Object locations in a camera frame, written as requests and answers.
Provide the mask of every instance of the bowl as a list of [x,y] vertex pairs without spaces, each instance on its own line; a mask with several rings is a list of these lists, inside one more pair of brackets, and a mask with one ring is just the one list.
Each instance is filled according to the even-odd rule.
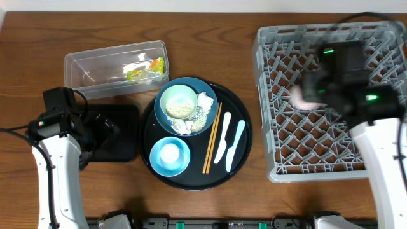
[[[209,97],[214,99],[214,103],[212,104],[212,107],[210,108],[210,111],[209,111],[209,113],[207,115],[206,124],[205,124],[205,126],[203,126],[203,128],[200,131],[193,132],[190,135],[179,135],[172,129],[171,122],[168,120],[167,115],[161,109],[160,101],[161,101],[161,97],[162,97],[164,91],[166,91],[166,89],[168,89],[169,87],[174,86],[174,85],[188,86],[192,90],[194,90],[196,94],[199,94],[201,92],[206,92],[206,94]],[[213,91],[213,89],[207,83],[205,83],[202,80],[192,78],[192,77],[178,78],[178,79],[172,80],[169,83],[167,83],[158,92],[158,95],[157,95],[157,97],[155,99],[155,103],[154,103],[154,113],[155,113],[155,117],[156,117],[158,123],[164,128],[164,130],[166,130],[170,134],[180,136],[180,137],[194,136],[194,135],[200,134],[203,131],[205,131],[206,129],[208,129],[212,125],[212,123],[214,122],[214,120],[216,118],[216,115],[217,115],[217,98],[216,98],[216,94]]]
[[[190,104],[191,109],[186,111],[185,114],[171,114],[171,111],[167,110],[167,104],[171,103],[172,107],[176,107],[181,104]],[[194,90],[185,85],[174,85],[167,88],[160,98],[160,107],[164,114],[168,117],[185,120],[189,118],[198,106],[198,96]]]
[[[162,156],[164,146],[174,145],[178,148],[178,156]],[[187,168],[191,152],[188,145],[177,137],[164,137],[154,144],[150,151],[150,164],[156,173],[165,177],[176,176]]]

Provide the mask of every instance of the brown wooden surface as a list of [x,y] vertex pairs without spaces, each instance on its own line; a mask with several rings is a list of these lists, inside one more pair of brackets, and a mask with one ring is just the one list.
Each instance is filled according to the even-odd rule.
[[[333,210],[375,218],[367,179],[273,184],[266,178],[258,91],[251,47],[269,25],[335,22],[339,14],[7,13],[0,33],[0,127],[25,125],[44,111],[42,91],[64,84],[68,53],[160,39],[170,78],[200,76],[235,92],[250,112],[253,146],[242,170],[207,191],[182,191],[159,181],[140,157],[130,163],[91,163],[80,174],[87,217],[126,207],[139,217],[271,218]],[[407,15],[395,15],[407,23]],[[143,108],[154,92],[101,100]],[[38,175],[28,145],[0,137],[0,228],[36,228]]]

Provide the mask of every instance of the wooden chopsticks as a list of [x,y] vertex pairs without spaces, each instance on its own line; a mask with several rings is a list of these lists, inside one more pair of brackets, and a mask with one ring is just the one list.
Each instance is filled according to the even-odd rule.
[[210,138],[209,138],[209,143],[208,143],[208,150],[206,151],[206,157],[205,157],[205,164],[203,165],[203,174],[208,174],[209,169],[210,169],[210,164],[212,162],[212,154],[214,152],[214,145],[215,145],[215,140],[216,140],[216,133],[217,133],[217,126],[219,124],[219,117],[221,116],[221,110],[222,110],[222,103],[219,103],[219,109],[217,110],[217,115],[214,120],[214,124],[212,125],[212,130],[210,132]]

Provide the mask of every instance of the knife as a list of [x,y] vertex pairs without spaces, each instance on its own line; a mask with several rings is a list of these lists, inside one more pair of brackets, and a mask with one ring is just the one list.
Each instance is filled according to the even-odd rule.
[[218,163],[221,160],[223,153],[226,150],[226,140],[224,139],[224,137],[226,136],[226,132],[228,131],[230,119],[231,119],[231,113],[226,112],[223,116],[221,141],[219,142],[219,146],[217,147],[215,163]]
[[236,129],[235,141],[233,142],[233,146],[228,149],[228,153],[226,154],[226,171],[228,172],[230,172],[231,163],[233,161],[233,157],[235,156],[237,143],[239,142],[240,136],[242,136],[245,125],[246,122],[244,120],[239,121]]

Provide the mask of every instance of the blue bowl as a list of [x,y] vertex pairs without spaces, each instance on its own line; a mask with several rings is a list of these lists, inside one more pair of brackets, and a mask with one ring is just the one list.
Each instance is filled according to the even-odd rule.
[[[201,92],[206,92],[206,94],[214,99],[214,103],[212,104],[212,107],[210,108],[210,111],[206,117],[206,124],[205,126],[202,128],[202,130],[198,131],[198,132],[193,132],[190,135],[179,135],[177,134],[171,127],[171,122],[168,121],[167,115],[164,114],[164,112],[161,109],[161,105],[160,105],[160,99],[162,94],[164,93],[164,91],[174,85],[186,85],[190,88],[192,88],[197,94],[201,93]],[[176,136],[181,136],[181,137],[189,137],[189,136],[194,136],[197,134],[202,133],[203,131],[205,131],[206,129],[208,129],[208,127],[210,127],[212,125],[212,123],[214,122],[216,115],[217,115],[217,98],[216,98],[216,94],[213,91],[213,89],[204,81],[196,79],[196,78],[191,78],[191,77],[182,77],[182,78],[178,78],[175,80],[170,81],[169,83],[167,83],[158,93],[157,97],[155,98],[155,103],[154,103],[154,113],[155,113],[155,117],[157,118],[158,123],[169,133],[174,134]]]
[[[162,161],[160,158],[160,150],[163,148],[168,143],[175,144],[179,148],[179,156],[182,159],[181,165],[179,168],[174,169],[174,170],[168,170],[162,165]],[[150,151],[150,164],[151,167],[154,169],[156,173],[158,173],[161,176],[165,177],[172,177],[176,176],[187,168],[188,164],[190,163],[191,160],[191,152],[187,144],[176,137],[164,137],[163,139],[160,139],[158,142],[156,142],[151,148]]]

